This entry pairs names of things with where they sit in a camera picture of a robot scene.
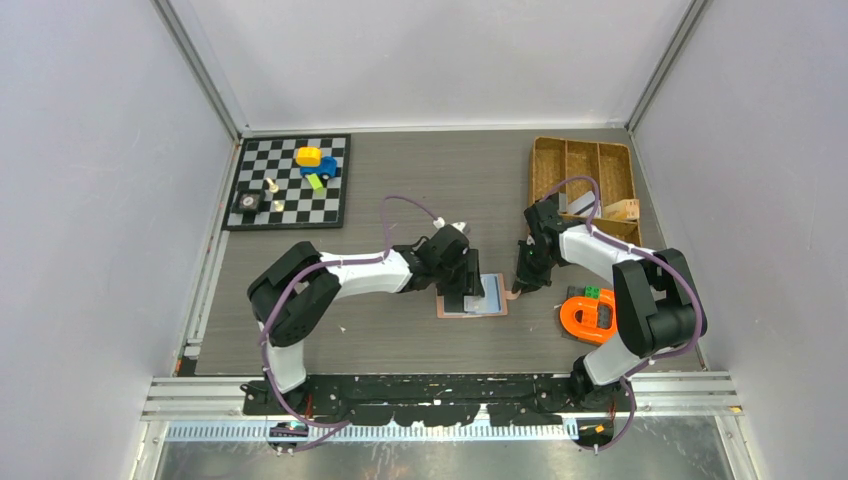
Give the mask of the pink leather card holder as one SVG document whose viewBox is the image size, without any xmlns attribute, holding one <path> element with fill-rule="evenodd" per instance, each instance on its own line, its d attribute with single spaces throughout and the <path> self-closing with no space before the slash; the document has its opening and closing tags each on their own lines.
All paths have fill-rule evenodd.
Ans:
<svg viewBox="0 0 848 480">
<path fill-rule="evenodd" d="M 498 317 L 508 314 L 508 304 L 510 301 L 516 300 L 520 295 L 513 295 L 511 290 L 506 286 L 504 275 L 502 273 L 489 273 L 482 275 L 482 283 L 485 290 L 485 297 L 490 302 L 490 310 L 485 314 L 466 314 L 463 313 L 441 313 L 439 310 L 438 296 L 436 297 L 436 316 L 440 319 L 468 319 L 468 318 L 485 318 Z"/>
</svg>

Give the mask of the grey striped credit card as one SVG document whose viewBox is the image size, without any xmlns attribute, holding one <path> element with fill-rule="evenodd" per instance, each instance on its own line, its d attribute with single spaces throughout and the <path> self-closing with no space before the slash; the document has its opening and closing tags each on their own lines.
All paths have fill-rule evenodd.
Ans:
<svg viewBox="0 0 848 480">
<path fill-rule="evenodd" d="M 597 197 L 588 191 L 566 206 L 566 213 L 575 216 L 588 216 L 594 209 Z"/>
</svg>

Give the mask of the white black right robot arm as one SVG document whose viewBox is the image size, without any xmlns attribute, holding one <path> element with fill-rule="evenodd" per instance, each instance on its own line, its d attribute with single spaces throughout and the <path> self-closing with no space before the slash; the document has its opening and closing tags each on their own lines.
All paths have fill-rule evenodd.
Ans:
<svg viewBox="0 0 848 480">
<path fill-rule="evenodd" d="M 568 398 L 596 410 L 654 359 L 691 350 L 707 319 L 685 256 L 652 251 L 611 237 L 588 222 L 567 221 L 552 200 L 524 211 L 529 235 L 519 243 L 511 288 L 525 294 L 547 287 L 554 267 L 578 265 L 611 284 L 617 331 L 579 357 L 566 382 Z"/>
</svg>

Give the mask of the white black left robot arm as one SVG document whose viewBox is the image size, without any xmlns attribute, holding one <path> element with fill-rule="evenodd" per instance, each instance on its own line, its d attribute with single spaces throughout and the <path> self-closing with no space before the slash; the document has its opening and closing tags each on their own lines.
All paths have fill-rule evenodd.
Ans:
<svg viewBox="0 0 848 480">
<path fill-rule="evenodd" d="M 391 245 L 372 254 L 336 255 L 318 251 L 309 241 L 296 243 L 247 289 L 260 327 L 270 403 L 284 414 L 305 405 L 305 340 L 334 301 L 429 287 L 459 300 L 485 293 L 479 253 L 458 224 L 441 226 L 413 244 Z"/>
</svg>

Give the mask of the tan card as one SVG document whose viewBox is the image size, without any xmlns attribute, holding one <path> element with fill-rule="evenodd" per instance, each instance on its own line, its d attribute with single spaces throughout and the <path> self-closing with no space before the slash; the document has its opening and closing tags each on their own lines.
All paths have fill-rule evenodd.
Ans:
<svg viewBox="0 0 848 480">
<path fill-rule="evenodd" d="M 638 221 L 640 219 L 640 201 L 638 199 L 623 199 L 603 208 L 605 219 L 616 221 Z"/>
</svg>

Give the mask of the green lego brick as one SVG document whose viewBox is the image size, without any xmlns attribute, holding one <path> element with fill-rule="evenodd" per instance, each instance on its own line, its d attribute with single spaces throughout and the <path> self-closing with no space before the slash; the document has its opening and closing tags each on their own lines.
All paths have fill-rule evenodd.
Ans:
<svg viewBox="0 0 848 480">
<path fill-rule="evenodd" d="M 603 289 L 595 286 L 586 286 L 583 290 L 583 297 L 592 300 L 599 300 Z"/>
</svg>

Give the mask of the orange horseshoe toy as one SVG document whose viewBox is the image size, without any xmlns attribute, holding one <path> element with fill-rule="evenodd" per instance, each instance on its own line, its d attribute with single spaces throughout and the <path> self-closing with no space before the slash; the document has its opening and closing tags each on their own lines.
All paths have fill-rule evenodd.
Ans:
<svg viewBox="0 0 848 480">
<path fill-rule="evenodd" d="M 567 334 L 592 345 L 601 345 L 618 332 L 614 304 L 603 299 L 569 298 L 560 309 L 559 319 Z"/>
</svg>

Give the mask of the dark grey lego baseplate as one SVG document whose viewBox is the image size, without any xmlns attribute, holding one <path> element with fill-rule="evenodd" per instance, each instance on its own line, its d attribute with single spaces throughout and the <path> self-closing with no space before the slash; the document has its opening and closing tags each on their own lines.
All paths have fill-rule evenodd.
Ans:
<svg viewBox="0 0 848 480">
<path fill-rule="evenodd" d="M 570 286 L 559 320 L 575 339 L 593 345 L 605 343 L 617 332 L 614 292 L 595 286 Z"/>
</svg>

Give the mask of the woven bamboo organizer tray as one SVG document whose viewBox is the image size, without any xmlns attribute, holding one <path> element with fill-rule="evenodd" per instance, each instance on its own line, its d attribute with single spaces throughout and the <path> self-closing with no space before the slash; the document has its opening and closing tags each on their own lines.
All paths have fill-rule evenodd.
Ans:
<svg viewBox="0 0 848 480">
<path fill-rule="evenodd" d="M 537 137 L 529 157 L 528 206 L 541 199 L 560 181 L 574 176 L 592 177 L 600 187 L 602 211 L 593 224 L 619 240 L 642 245 L 638 219 L 606 218 L 603 208 L 622 200 L 637 199 L 630 150 L 623 144 Z M 561 187 L 571 202 L 591 190 L 586 181 Z"/>
</svg>

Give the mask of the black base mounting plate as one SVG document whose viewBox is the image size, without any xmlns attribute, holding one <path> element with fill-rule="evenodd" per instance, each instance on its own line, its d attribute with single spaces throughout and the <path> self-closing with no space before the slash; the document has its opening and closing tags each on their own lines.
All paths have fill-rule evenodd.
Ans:
<svg viewBox="0 0 848 480">
<path fill-rule="evenodd" d="M 619 383 L 529 374 L 310 375 L 288 393 L 267 379 L 240 386 L 247 416 L 295 413 L 319 427 L 466 426 L 486 417 L 498 427 L 552 425 L 564 414 L 624 416 L 633 395 Z"/>
</svg>

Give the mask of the blue toy car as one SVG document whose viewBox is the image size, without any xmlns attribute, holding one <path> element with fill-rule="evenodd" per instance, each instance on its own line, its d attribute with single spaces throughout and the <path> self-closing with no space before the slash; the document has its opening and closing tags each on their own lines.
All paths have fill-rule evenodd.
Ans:
<svg viewBox="0 0 848 480">
<path fill-rule="evenodd" d="M 323 156 L 315 165 L 300 165 L 299 169 L 303 177 L 315 175 L 322 181 L 328 181 L 339 176 L 338 162 L 333 156 Z"/>
</svg>

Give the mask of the yellow toy block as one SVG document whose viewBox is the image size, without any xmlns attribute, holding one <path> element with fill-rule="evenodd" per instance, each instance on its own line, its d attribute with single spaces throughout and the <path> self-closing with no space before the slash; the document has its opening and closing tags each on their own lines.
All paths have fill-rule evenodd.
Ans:
<svg viewBox="0 0 848 480">
<path fill-rule="evenodd" d="M 323 153 L 319 147 L 304 146 L 297 149 L 294 160 L 299 167 L 316 168 L 322 163 Z"/>
</svg>

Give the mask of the white chess pawn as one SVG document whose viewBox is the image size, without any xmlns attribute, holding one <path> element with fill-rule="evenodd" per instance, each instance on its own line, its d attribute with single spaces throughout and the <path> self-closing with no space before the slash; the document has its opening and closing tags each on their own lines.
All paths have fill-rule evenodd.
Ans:
<svg viewBox="0 0 848 480">
<path fill-rule="evenodd" d="M 270 193 L 277 193 L 280 190 L 279 185 L 276 183 L 275 180 L 271 178 L 266 178 L 265 182 L 267 184 L 267 190 Z"/>
</svg>

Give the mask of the black white chessboard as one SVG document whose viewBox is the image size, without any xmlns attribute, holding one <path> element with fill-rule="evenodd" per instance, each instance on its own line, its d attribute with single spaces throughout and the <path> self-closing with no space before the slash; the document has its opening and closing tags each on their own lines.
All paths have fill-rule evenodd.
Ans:
<svg viewBox="0 0 848 480">
<path fill-rule="evenodd" d="M 323 156 L 338 162 L 339 176 L 323 181 L 326 189 L 316 193 L 300 173 L 294 157 L 304 146 L 319 147 Z M 277 136 L 246 139 L 241 143 L 222 228 L 228 231 L 328 229 L 344 225 L 352 137 L 349 134 Z M 266 178 L 279 185 L 277 193 L 267 190 Z M 262 190 L 265 202 L 257 213 L 232 211 L 236 194 Z M 274 201 L 284 204 L 274 212 Z"/>
</svg>

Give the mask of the aluminium frame rail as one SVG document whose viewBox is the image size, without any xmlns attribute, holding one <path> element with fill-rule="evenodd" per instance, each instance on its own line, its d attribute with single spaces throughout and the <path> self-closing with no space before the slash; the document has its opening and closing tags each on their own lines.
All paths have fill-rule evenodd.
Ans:
<svg viewBox="0 0 848 480">
<path fill-rule="evenodd" d="M 633 410 L 624 416 L 564 414 L 552 425 L 498 427 L 486 417 L 466 426 L 319 427 L 295 413 L 247 416 L 241 384 L 258 377 L 157 378 L 142 410 L 145 421 L 162 422 L 175 441 L 455 442 L 573 440 L 611 422 L 638 417 L 737 416 L 735 387 L 724 372 L 642 373 L 631 381 Z"/>
</svg>

